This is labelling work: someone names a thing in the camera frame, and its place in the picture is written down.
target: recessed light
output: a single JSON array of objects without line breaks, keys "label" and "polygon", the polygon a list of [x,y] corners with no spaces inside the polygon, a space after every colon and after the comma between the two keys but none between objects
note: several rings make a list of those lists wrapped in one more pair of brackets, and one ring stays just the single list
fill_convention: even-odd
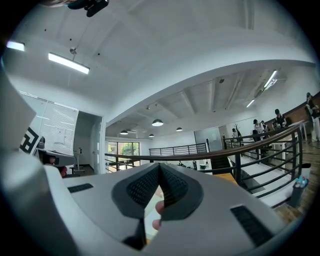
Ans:
[{"label": "recessed light", "polygon": [[74,62],[73,60],[69,60],[67,58],[61,57],[61,56],[56,55],[52,52],[49,52],[48,58],[50,61],[65,65],[69,68],[78,70],[78,71],[85,73],[85,74],[88,74],[89,70],[90,70],[90,68],[88,68],[84,65],[78,64],[78,63]]},{"label": "recessed light", "polygon": [[6,47],[23,52],[25,51],[25,44],[22,42],[8,41]]}]

